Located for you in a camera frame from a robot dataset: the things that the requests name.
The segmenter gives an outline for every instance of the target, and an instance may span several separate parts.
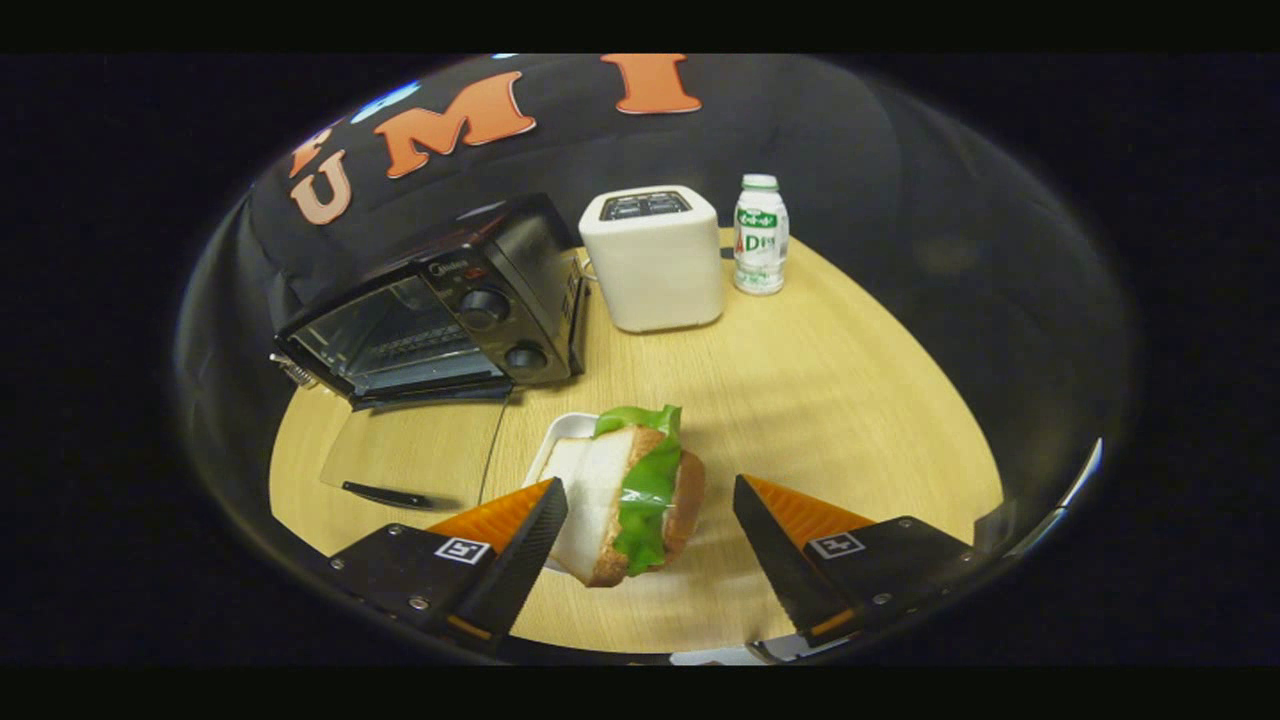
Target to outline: bread slice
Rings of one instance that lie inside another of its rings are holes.
[[[586,587],[613,587],[627,577],[627,557],[613,550],[622,529],[618,498],[627,471],[663,439],[652,428],[628,427],[595,439],[563,438],[552,448],[539,479],[564,483],[568,514],[550,557]],[[696,455],[684,451],[676,471],[672,507],[663,514],[662,541],[669,565],[684,551],[698,523],[705,470]]]

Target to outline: lettuce leaf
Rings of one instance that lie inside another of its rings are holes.
[[[622,479],[618,498],[618,524],[622,529],[613,541],[613,550],[627,556],[627,575],[634,578],[654,565],[662,565],[667,557],[662,544],[662,518],[676,493],[681,454],[680,407],[614,407],[595,421],[591,437],[630,425],[653,428],[667,436]]]

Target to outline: bread crust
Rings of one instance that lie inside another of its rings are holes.
[[[653,428],[637,428],[636,439],[631,445],[631,455],[627,459],[627,468],[635,466],[641,457],[653,452],[666,437],[666,433]],[[662,565],[655,565],[646,571],[653,573],[666,568],[685,550],[685,544],[698,523],[698,511],[703,505],[705,484],[707,474],[701,459],[682,450],[680,466],[676,470],[672,507],[663,512],[662,544],[666,559]],[[612,588],[627,578],[630,561],[626,555],[613,550],[613,541],[622,532],[622,525],[618,523],[618,498],[621,495],[620,487],[618,493],[613,497],[609,529],[604,533],[604,541],[600,543],[599,560],[595,561],[591,577],[584,580],[589,588]]]

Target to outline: plastic bottle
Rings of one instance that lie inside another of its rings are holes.
[[[787,206],[773,176],[742,176],[742,193],[733,208],[733,286],[749,295],[782,290],[791,238]]]

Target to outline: orange letter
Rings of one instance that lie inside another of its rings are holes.
[[[442,155],[453,152],[463,120],[470,128],[462,138],[467,145],[484,145],[534,129],[538,120],[521,115],[516,106],[512,86],[518,78],[520,73],[512,72],[474,82],[462,88],[443,115],[413,108],[374,128],[387,138],[387,151],[392,156],[387,177],[404,177],[426,164],[428,154],[415,142]]]
[[[302,217],[311,220],[311,224],[326,225],[346,213],[347,205],[351,205],[351,183],[347,182],[347,173],[342,169],[342,156],[346,152],[346,150],[339,150],[320,163],[320,172],[329,178],[329,186],[333,187],[333,200],[324,205],[320,204],[315,188],[311,187],[315,176],[302,178],[302,182],[294,186],[293,192],[289,193],[289,197],[302,210]]]
[[[291,178],[298,174],[298,170],[305,168],[307,163],[314,160],[315,156],[320,154],[320,146],[324,143],[324,141],[329,140],[329,135],[333,131],[330,131],[329,128],[324,128],[323,131],[316,133],[315,137],[303,142],[302,145],[298,146],[297,150],[293,151],[293,169],[289,170]]]
[[[613,63],[622,72],[627,96],[618,102],[618,110],[632,115],[654,113],[692,113],[703,104],[685,95],[676,63],[685,59],[678,53],[632,54],[614,53],[600,58]]]

